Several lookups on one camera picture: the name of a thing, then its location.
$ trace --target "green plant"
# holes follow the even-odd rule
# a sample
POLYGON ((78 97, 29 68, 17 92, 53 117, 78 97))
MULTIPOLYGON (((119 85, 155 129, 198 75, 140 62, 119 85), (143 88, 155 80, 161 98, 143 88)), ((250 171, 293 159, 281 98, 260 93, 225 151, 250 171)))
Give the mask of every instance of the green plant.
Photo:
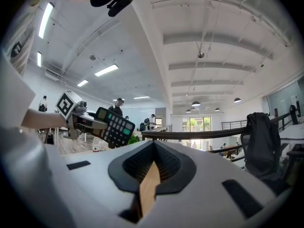
POLYGON ((139 137, 135 136, 135 134, 133 133, 132 136, 131 136, 131 138, 130 138, 130 140, 129 140, 129 142, 128 142, 128 145, 132 144, 132 143, 139 142, 139 141, 140 141, 139 137))

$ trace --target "air vent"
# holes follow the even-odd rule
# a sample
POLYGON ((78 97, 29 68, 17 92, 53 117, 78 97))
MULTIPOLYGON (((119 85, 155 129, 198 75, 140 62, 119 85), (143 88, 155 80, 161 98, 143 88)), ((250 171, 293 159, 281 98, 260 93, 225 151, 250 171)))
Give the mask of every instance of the air vent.
POLYGON ((51 71, 49 69, 46 69, 45 75, 47 78, 52 79, 54 81, 60 81, 62 83, 67 82, 67 79, 65 77, 62 77, 60 74, 55 73, 54 71, 51 71))
POLYGON ((46 70, 46 77, 50 78, 50 79, 52 79, 54 81, 58 81, 59 80, 59 75, 56 74, 56 73, 54 73, 54 72, 52 72, 52 71, 50 71, 50 70, 48 70, 48 69, 46 70))

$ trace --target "white panel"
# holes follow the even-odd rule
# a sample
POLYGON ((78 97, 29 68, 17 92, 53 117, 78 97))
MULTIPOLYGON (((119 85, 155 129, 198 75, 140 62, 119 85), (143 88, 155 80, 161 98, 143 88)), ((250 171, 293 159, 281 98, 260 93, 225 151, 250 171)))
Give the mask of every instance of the white panel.
POLYGON ((129 121, 134 123, 136 127, 140 127, 143 121, 155 114, 155 108, 123 108, 123 117, 129 116, 129 121))

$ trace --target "black rectangular slot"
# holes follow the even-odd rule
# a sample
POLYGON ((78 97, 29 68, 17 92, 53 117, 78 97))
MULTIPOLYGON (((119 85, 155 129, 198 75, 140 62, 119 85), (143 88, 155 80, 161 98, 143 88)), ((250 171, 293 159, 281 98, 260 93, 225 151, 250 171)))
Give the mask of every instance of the black rectangular slot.
POLYGON ((84 167, 84 166, 87 166, 87 165, 90 165, 90 164, 91 163, 88 162, 88 161, 81 161, 81 162, 77 162, 77 163, 73 163, 73 164, 68 164, 66 166, 71 171, 71 170, 81 168, 81 167, 84 167))
POLYGON ((247 219, 263 209, 263 206, 236 180, 226 180, 222 185, 247 219))

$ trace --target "black jacket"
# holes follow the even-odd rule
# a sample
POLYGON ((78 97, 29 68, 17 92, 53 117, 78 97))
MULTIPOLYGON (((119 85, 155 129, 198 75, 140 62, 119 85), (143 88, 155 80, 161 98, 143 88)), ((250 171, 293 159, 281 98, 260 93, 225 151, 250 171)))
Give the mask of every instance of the black jacket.
POLYGON ((115 112, 116 114, 118 114, 120 116, 123 116, 123 112, 120 109, 120 107, 115 106, 115 108, 114 108, 114 106, 112 105, 112 106, 109 107, 109 110, 112 111, 112 112, 115 112))
POLYGON ((250 140, 244 149, 247 170, 261 179, 276 173, 281 155, 277 125, 266 114, 253 113, 247 116, 247 128, 250 129, 250 140))

